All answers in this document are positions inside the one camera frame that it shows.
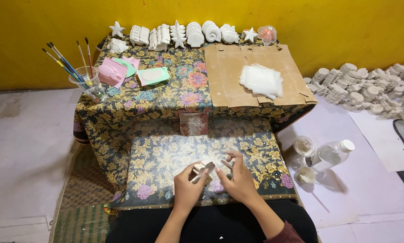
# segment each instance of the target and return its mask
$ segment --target floral tablecloth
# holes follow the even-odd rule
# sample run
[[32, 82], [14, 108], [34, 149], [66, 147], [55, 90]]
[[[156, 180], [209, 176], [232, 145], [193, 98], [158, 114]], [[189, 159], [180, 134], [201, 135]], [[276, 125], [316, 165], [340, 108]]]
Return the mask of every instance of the floral tablecloth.
[[[260, 107], [213, 107], [209, 94], [205, 67], [204, 47], [175, 49], [166, 52], [148, 51], [147, 47], [130, 46], [123, 53], [109, 54], [103, 46], [95, 66], [104, 58], [139, 58], [139, 69], [167, 67], [170, 79], [155, 86], [140, 87], [136, 76], [127, 78], [120, 89], [107, 84], [103, 87], [108, 98], [101, 104], [94, 104], [82, 94], [76, 105], [74, 119], [75, 138], [91, 144], [99, 165], [116, 190], [127, 185], [131, 142], [130, 124], [151, 119], [174, 119], [179, 113], [208, 112], [211, 116], [260, 116], [270, 120], [274, 133], [296, 121], [313, 109], [314, 105], [275, 106], [263, 104]], [[129, 36], [124, 40], [129, 43]], [[238, 45], [247, 45], [240, 40]], [[258, 40], [255, 45], [262, 45]]]
[[[140, 121], [132, 125], [127, 187], [115, 194], [112, 206], [125, 210], [171, 206], [173, 177], [198, 160], [209, 159], [232, 177], [231, 170], [220, 163], [227, 156], [225, 151], [243, 154], [258, 193], [264, 199], [297, 198], [267, 118], [212, 116], [208, 127], [207, 135], [185, 137], [180, 134], [178, 119]], [[217, 174], [212, 172], [197, 205], [233, 201]]]

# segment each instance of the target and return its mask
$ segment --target black pants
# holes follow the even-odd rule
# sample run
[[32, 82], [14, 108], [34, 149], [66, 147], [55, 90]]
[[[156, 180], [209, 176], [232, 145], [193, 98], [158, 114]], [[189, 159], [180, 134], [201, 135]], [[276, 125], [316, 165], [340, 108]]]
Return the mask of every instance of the black pants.
[[[318, 242], [316, 228], [302, 207], [289, 199], [266, 202], [283, 221], [293, 226], [304, 242]], [[122, 211], [110, 225], [106, 243], [153, 243], [171, 211], [171, 208]], [[261, 243], [265, 239], [251, 211], [238, 203], [194, 207], [179, 242]]]

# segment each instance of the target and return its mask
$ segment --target white bottle cap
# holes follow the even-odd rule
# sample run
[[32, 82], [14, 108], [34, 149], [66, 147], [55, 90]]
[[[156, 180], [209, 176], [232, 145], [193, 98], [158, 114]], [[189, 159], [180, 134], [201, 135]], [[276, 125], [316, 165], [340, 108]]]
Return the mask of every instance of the white bottle cap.
[[340, 141], [339, 142], [339, 147], [345, 153], [349, 153], [349, 152], [351, 152], [352, 150], [355, 149], [354, 143], [351, 142], [350, 140], [347, 140], [347, 139], [345, 139], [343, 141]]

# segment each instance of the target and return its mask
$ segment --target stack of plastic bags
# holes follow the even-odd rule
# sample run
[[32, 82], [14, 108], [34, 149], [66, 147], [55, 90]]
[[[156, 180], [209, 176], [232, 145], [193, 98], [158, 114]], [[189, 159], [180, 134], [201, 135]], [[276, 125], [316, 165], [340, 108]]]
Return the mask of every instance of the stack of plastic bags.
[[257, 63], [244, 66], [240, 76], [241, 85], [251, 90], [253, 94], [261, 94], [270, 99], [283, 97], [282, 81], [280, 72]]

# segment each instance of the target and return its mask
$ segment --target brush holder cup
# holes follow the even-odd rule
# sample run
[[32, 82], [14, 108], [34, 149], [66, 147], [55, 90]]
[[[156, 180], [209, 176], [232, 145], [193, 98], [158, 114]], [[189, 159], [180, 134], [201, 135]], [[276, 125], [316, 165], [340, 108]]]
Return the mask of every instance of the brush holder cup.
[[93, 102], [101, 103], [106, 99], [106, 92], [98, 79], [98, 70], [95, 67], [92, 67], [93, 77], [91, 78], [91, 74], [86, 73], [87, 69], [89, 72], [90, 67], [88, 66], [86, 68], [80, 67], [75, 69], [76, 72], [84, 79], [83, 82], [75, 79], [72, 75], [68, 76], [68, 80], [76, 84], [88, 97], [91, 98]]

